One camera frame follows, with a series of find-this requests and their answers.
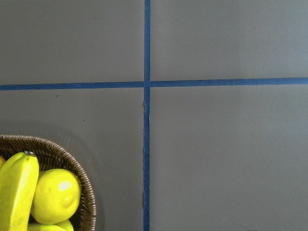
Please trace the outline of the brown wicker basket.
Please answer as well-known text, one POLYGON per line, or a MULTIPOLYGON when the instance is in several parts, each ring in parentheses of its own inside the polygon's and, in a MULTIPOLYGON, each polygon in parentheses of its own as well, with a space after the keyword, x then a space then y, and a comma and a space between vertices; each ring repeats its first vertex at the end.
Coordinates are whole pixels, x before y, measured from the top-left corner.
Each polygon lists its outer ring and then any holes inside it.
POLYGON ((7 135, 0 136, 0 155, 6 160, 21 151, 36 154, 40 170, 63 168, 77 175, 81 183, 79 207, 70 221, 76 231, 96 230, 97 206, 92 183, 77 159, 57 143, 34 136, 7 135))

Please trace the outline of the yellow lemon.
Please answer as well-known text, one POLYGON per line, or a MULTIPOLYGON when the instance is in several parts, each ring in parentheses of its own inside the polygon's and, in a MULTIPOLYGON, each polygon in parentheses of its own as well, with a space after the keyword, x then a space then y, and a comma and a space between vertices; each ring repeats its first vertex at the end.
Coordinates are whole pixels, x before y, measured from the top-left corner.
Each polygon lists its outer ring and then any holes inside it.
POLYGON ((31 215, 42 224, 56 224, 71 218, 78 209, 81 185, 69 170, 56 168, 39 174, 31 215))

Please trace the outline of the yellow starfruit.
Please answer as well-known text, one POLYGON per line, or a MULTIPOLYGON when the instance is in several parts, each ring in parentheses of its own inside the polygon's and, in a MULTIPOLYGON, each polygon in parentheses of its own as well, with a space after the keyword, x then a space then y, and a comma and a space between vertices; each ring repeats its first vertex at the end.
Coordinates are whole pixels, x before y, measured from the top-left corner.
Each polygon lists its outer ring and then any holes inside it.
POLYGON ((29 223, 28 231, 74 231, 73 225, 69 220, 56 224, 29 223))

